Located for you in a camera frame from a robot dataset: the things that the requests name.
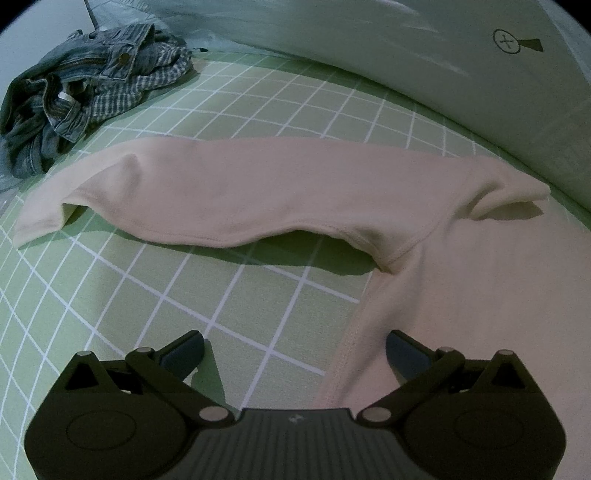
metal button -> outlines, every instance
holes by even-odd
[[[392,416],[392,413],[387,408],[370,407],[366,408],[361,415],[367,421],[381,423],[388,420]]]
[[[224,407],[211,406],[202,408],[199,416],[206,421],[221,421],[228,416],[228,413]]]
[[[129,55],[129,53],[127,53],[127,52],[123,52],[121,55],[119,55],[119,58],[117,59],[117,63],[119,64],[119,66],[125,67],[129,63],[130,59],[131,59],[131,55]]]

white wall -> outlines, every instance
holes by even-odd
[[[78,28],[95,29],[84,0],[40,0],[6,27],[0,34],[0,98],[14,77]]]

stitched seam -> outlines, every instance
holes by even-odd
[[[409,241],[407,241],[405,244],[403,244],[402,246],[397,248],[396,251],[388,257],[387,265],[390,265],[392,262],[399,259],[404,254],[408,253],[418,243],[427,239],[427,237],[429,237],[429,235],[436,230],[436,228],[439,226],[439,224],[446,218],[445,212],[447,212],[448,210],[450,210],[452,208],[452,206],[456,203],[457,198],[462,193],[463,188],[465,187],[466,183],[473,177],[473,175],[476,171],[476,166],[477,165],[475,164],[470,169],[470,172],[468,172],[464,181],[460,183],[459,187],[456,189],[456,191],[452,195],[452,199],[448,203],[446,203],[445,208],[441,210],[441,213],[439,215],[437,215],[433,219],[433,221],[431,221],[423,229],[421,229],[418,234],[416,234]],[[372,288],[372,283],[374,283],[376,280],[377,280],[377,277],[374,277],[369,282],[368,289]],[[328,392],[323,393],[324,398],[318,398],[319,401],[324,401],[324,403],[328,403],[328,406],[334,404],[335,395],[337,393],[339,393],[339,394],[342,393],[340,391],[340,389],[343,384],[343,372],[345,371],[346,367],[349,366],[350,360],[352,358],[351,352],[354,350],[354,348],[356,347],[356,345],[359,342],[359,336],[360,336],[360,330],[361,330],[361,322],[359,320],[361,318],[363,318],[363,313],[364,313],[366,306],[368,304],[368,300],[369,300],[368,295],[362,296],[359,305],[357,306],[357,308],[353,312],[352,323],[349,324],[349,328],[352,328],[353,330],[351,332],[345,332],[345,334],[343,335],[343,339],[341,340],[341,342],[347,342],[348,339],[350,339],[349,340],[349,342],[350,342],[349,347],[342,355],[339,355],[338,357],[333,358],[331,361],[331,365],[329,367],[328,372],[331,371],[331,368],[333,365],[336,365],[336,368],[334,370],[334,374],[332,375],[333,378],[332,378],[332,380],[329,380],[330,375],[327,375],[325,377],[327,380],[329,380],[329,382],[327,383],[326,387],[323,388],[323,390],[328,390]]]
[[[81,193],[84,195],[86,200],[92,199],[92,200],[96,201],[97,203],[100,203],[98,201],[98,198],[95,195],[92,195],[89,192],[84,192],[83,190],[81,191]],[[110,216],[110,215],[112,215],[113,217],[116,217],[116,218],[124,219],[124,217],[118,216],[118,215],[121,215],[122,210],[117,207],[112,208],[111,211],[108,211],[108,210],[103,210],[101,212],[98,210],[96,210],[96,211],[97,211],[97,213],[104,216],[105,219],[107,219],[106,217]],[[137,226],[137,227],[143,229],[144,231],[156,233],[158,235],[168,235],[168,236],[173,236],[173,237],[184,236],[184,237],[190,237],[190,238],[199,239],[199,240],[217,242],[217,243],[221,243],[221,244],[226,244],[226,243],[229,243],[232,241],[231,239],[223,239],[223,238],[219,238],[219,237],[209,237],[209,236],[199,235],[199,234],[194,234],[194,233],[161,232],[159,230],[154,230],[154,229],[148,228],[144,224],[137,222],[135,220],[132,220],[132,219],[126,219],[126,221],[129,222],[131,225],[134,225],[134,226]],[[363,246],[364,247],[363,250],[367,251],[373,257],[373,259],[376,261],[376,263],[378,265],[385,265],[386,264],[384,262],[383,257],[379,253],[378,249],[375,248],[375,246],[372,243],[368,242],[365,238],[361,237],[356,232],[342,229],[340,227],[334,226],[331,223],[322,222],[322,221],[318,221],[318,220],[314,220],[314,219],[301,218],[301,219],[291,220],[291,221],[289,221],[289,223],[281,223],[281,224],[277,225],[275,228],[278,230],[285,229],[285,228],[293,227],[294,224],[302,224],[302,226],[316,226],[316,227],[324,228],[326,230],[332,230],[332,231],[340,233],[341,236],[344,237],[344,240],[352,238],[354,240],[354,242],[350,242],[350,243],[355,243],[355,244]]]
[[[433,220],[431,222],[429,222],[428,224],[426,224],[423,228],[421,228],[417,233],[415,233],[415,235],[413,235],[409,240],[407,240],[405,243],[403,243],[390,256],[388,256],[386,258],[388,265],[390,265],[392,262],[399,259],[401,256],[403,256],[408,251],[412,250],[418,243],[427,239],[427,237],[429,237],[431,235],[431,233],[433,233],[437,229],[439,224],[445,220],[448,210],[450,210],[453,207],[453,205],[457,202],[457,198],[462,194],[462,191],[463,191],[466,183],[468,183],[468,181],[473,177],[475,171],[476,171],[476,165],[473,165],[472,168],[470,169],[470,172],[468,172],[466,178],[460,183],[460,185],[457,187],[457,189],[453,192],[452,198],[450,199],[450,201],[445,204],[445,206],[441,209],[441,211],[437,215],[434,215]]]

clothing pile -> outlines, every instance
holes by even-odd
[[[94,125],[192,67],[184,40],[154,24],[75,31],[8,88],[0,110],[0,192],[46,172]]]

green cutting mat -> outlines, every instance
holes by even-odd
[[[500,155],[527,171],[441,115],[332,67],[239,54],[204,54],[195,64],[198,76],[107,122],[48,175],[110,145],[162,134],[340,138]],[[198,329],[210,343],[187,379],[194,388],[234,409],[310,404],[374,267],[366,254],[307,232],[228,250],[156,245],[89,209],[17,251],[12,228],[39,181],[22,185],[0,219],[0,479],[34,479],[24,432],[79,350],[118,359]],[[555,196],[591,225],[588,213]]]

